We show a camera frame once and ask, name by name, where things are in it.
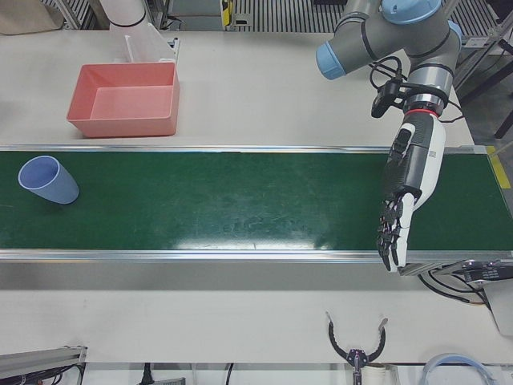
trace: black cable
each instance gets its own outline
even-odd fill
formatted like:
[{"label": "black cable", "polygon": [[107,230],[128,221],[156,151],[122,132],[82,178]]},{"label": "black cable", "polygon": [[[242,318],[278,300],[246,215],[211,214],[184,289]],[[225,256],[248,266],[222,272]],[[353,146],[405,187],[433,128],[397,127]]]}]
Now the black cable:
[{"label": "black cable", "polygon": [[394,72],[394,76],[396,78],[399,78],[399,79],[402,78],[402,63],[401,63],[401,59],[398,58],[397,56],[387,56],[387,57],[385,57],[385,58],[383,58],[381,60],[378,60],[377,62],[373,62],[372,63],[372,70],[370,70],[370,73],[369,73],[369,81],[370,81],[370,84],[372,84],[372,87],[374,87],[376,89],[379,88],[379,86],[374,82],[374,72],[380,72],[383,75],[390,76],[390,74],[385,74],[383,71],[379,70],[379,67],[383,66],[384,62],[389,62],[389,61],[395,61],[398,66],[397,66],[397,68],[395,70],[390,68],[390,67],[386,67],[386,69],[388,69],[389,71],[393,71]]},{"label": "black cable", "polygon": [[424,279],[424,277],[421,274],[419,274],[417,277],[420,280],[420,282],[422,282],[424,284],[425,287],[427,287],[431,291],[434,291],[436,294],[442,295],[443,297],[446,297],[446,298],[452,298],[452,299],[455,299],[456,301],[460,301],[463,303],[471,303],[470,299],[466,299],[463,297],[459,297],[457,295],[445,293],[445,292],[437,289],[436,287],[430,285],[429,283],[427,283],[427,281]]},{"label": "black cable", "polygon": [[59,383],[61,380],[61,376],[65,371],[69,371],[71,368],[77,367],[80,371],[80,378],[83,378],[83,367],[78,364],[70,365],[67,367],[56,367],[52,369],[47,369],[45,371],[35,371],[32,373],[28,373],[26,375],[16,375],[14,377],[9,377],[7,379],[0,379],[0,385],[19,385],[23,382],[25,383],[37,383],[38,381],[44,381],[45,379],[54,379],[53,381],[57,381]]},{"label": "black cable", "polygon": [[429,275],[430,278],[433,281],[435,281],[436,283],[438,283],[440,286],[443,286],[443,287],[445,287],[446,289],[449,289],[449,290],[453,290],[456,293],[475,293],[474,289],[472,289],[472,290],[462,290],[462,289],[456,289],[455,287],[449,286],[449,285],[439,281],[437,278],[435,278],[434,275],[431,273],[431,271],[433,271],[433,270],[428,271],[427,275]]},{"label": "black cable", "polygon": [[61,380],[62,380],[62,379],[63,379],[63,374],[61,373],[61,374],[59,375],[59,377],[57,377],[57,376],[56,376],[56,377],[54,377],[54,381],[51,383],[51,385],[57,385],[58,383],[60,383],[60,382],[61,382]]},{"label": "black cable", "polygon": [[[510,42],[510,40],[511,40],[511,36],[513,36],[513,30],[511,30],[511,32],[510,32],[510,37],[509,37],[509,38],[507,38],[507,43],[509,43],[509,42]],[[501,52],[501,54],[500,54],[499,58],[498,58],[497,60],[495,60],[495,61],[493,62],[493,64],[491,64],[489,67],[487,67],[487,69],[486,69],[486,70],[482,70],[482,71],[478,72],[476,75],[482,75],[482,74],[484,74],[485,72],[488,72],[489,70],[491,70],[493,67],[495,67],[495,66],[497,65],[497,63],[498,63],[498,62],[500,62],[500,59],[502,59],[502,58],[504,57],[504,54],[505,54],[505,53],[506,53],[506,48],[504,48],[504,49],[503,49],[503,51]]]},{"label": "black cable", "polygon": [[232,376],[233,365],[235,365],[235,363],[230,363],[230,366],[228,367],[228,374],[226,375],[226,385],[230,384],[230,377]]},{"label": "black cable", "polygon": [[474,291],[475,295],[477,295],[479,298],[481,298],[481,301],[483,301],[483,303],[488,308],[488,310],[491,311],[490,301],[488,301],[487,295],[484,293],[484,289],[474,288],[471,284],[466,282],[463,278],[458,277],[455,274],[452,274],[452,277],[458,279],[459,281],[461,281],[462,283],[464,283],[465,285],[470,287]]},{"label": "black cable", "polygon": [[458,116],[457,118],[454,118],[454,119],[451,119],[451,120],[440,120],[440,123],[454,123],[455,121],[457,120],[461,120],[463,119],[465,116],[463,116],[463,109],[458,105],[456,104],[455,102],[453,102],[452,100],[449,100],[449,104],[452,104],[453,106],[455,106],[457,109],[459,109],[459,111],[462,113],[460,116]]},{"label": "black cable", "polygon": [[144,371],[143,371],[143,378],[141,379],[141,382],[139,385],[150,385],[154,383],[153,377],[151,376],[151,364],[145,363],[144,364]]}]

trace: conveyor belt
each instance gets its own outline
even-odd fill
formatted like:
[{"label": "conveyor belt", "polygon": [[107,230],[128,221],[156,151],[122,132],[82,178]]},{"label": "conveyor belt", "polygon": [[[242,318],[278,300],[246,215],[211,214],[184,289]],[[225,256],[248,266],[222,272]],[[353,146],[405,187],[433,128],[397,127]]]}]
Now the conveyor belt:
[{"label": "conveyor belt", "polygon": [[[50,153],[81,188],[69,206],[18,186],[37,155],[0,152],[0,249],[374,250],[385,154]],[[486,156],[445,157],[410,249],[513,249]]]}]

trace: robotic finger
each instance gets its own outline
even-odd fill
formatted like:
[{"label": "robotic finger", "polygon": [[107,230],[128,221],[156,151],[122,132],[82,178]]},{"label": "robotic finger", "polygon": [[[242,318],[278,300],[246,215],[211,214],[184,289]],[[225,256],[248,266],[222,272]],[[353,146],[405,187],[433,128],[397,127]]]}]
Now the robotic finger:
[{"label": "robotic finger", "polygon": [[406,114],[383,173],[383,210],[377,247],[386,268],[406,264],[414,210],[433,193],[442,165],[445,129],[429,111]]}]

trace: white surface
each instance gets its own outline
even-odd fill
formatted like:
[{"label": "white surface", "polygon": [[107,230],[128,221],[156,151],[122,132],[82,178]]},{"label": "white surface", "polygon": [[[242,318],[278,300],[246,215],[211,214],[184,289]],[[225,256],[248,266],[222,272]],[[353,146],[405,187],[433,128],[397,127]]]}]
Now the white surface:
[{"label": "white surface", "polygon": [[[339,80],[322,77],[315,50],[327,34],[165,36],[181,39],[177,133],[113,140],[86,140],[66,121],[80,67],[115,58],[108,32],[0,37],[0,144],[388,147],[401,125],[394,108],[379,120],[370,116],[376,92],[368,67]],[[450,106],[443,117],[457,115]],[[447,125],[447,147],[472,143],[464,120]]]},{"label": "white surface", "polygon": [[[327,37],[180,34],[178,133],[128,140],[85,140],[65,120],[81,65],[113,59],[106,32],[0,37],[0,144],[389,146],[401,112],[370,118],[367,68],[322,78]],[[447,145],[461,144],[464,121],[447,128]],[[0,289],[0,354],[81,344],[92,362],[336,363],[329,310],[339,342],[367,350],[389,318],[382,362],[513,356],[485,308],[380,265],[3,264]]]},{"label": "white surface", "polygon": [[0,266],[0,354],[88,346],[91,362],[339,363],[327,335],[379,362],[458,352],[510,363],[485,307],[431,293],[380,265]]}]

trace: pink tray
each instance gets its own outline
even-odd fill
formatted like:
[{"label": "pink tray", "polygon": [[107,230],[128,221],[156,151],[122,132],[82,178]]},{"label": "pink tray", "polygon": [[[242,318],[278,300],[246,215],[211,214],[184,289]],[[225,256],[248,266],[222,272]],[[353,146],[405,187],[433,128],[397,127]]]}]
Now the pink tray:
[{"label": "pink tray", "polygon": [[87,64],[67,119],[91,138],[173,135],[179,94],[172,62]]}]

